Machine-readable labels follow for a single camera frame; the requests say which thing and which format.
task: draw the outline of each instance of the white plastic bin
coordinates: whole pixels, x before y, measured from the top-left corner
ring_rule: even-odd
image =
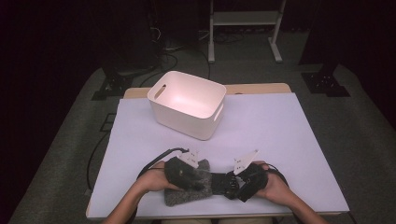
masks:
[[[148,99],[159,123],[207,140],[221,120],[225,93],[219,83],[171,71],[150,89]]]

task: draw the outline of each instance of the hand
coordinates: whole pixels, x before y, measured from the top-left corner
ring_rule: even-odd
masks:
[[[265,161],[254,161],[253,163],[262,164],[264,170],[268,170],[269,166]],[[296,195],[289,189],[283,180],[275,174],[268,174],[268,183],[264,189],[260,189],[256,193],[257,196],[267,199],[273,203],[289,206],[295,200]]]
[[[163,171],[164,167],[164,161],[155,163],[149,170],[137,178],[134,185],[141,188],[145,192],[159,191],[163,189],[180,190],[180,188],[168,182]]]

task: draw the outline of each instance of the person's right hand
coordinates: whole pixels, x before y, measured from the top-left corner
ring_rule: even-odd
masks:
[[[268,170],[269,166],[265,161],[254,161],[256,164],[262,164],[264,170]],[[289,189],[283,180],[275,174],[268,174],[268,183],[264,189],[260,189],[256,193],[257,196],[267,199],[273,203],[289,206],[292,204],[296,195]]]

